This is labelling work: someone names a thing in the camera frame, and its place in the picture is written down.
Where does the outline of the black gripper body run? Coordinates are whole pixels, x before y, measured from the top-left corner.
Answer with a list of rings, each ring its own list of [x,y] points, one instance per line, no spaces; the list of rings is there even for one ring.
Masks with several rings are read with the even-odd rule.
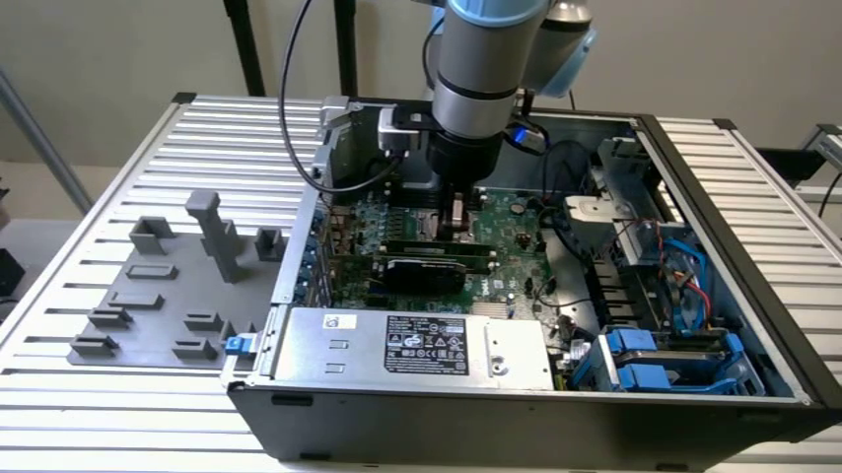
[[[504,142],[503,134],[472,139],[447,131],[433,131],[427,143],[427,164],[439,177],[440,198],[453,192],[465,193],[473,184],[488,177]]]

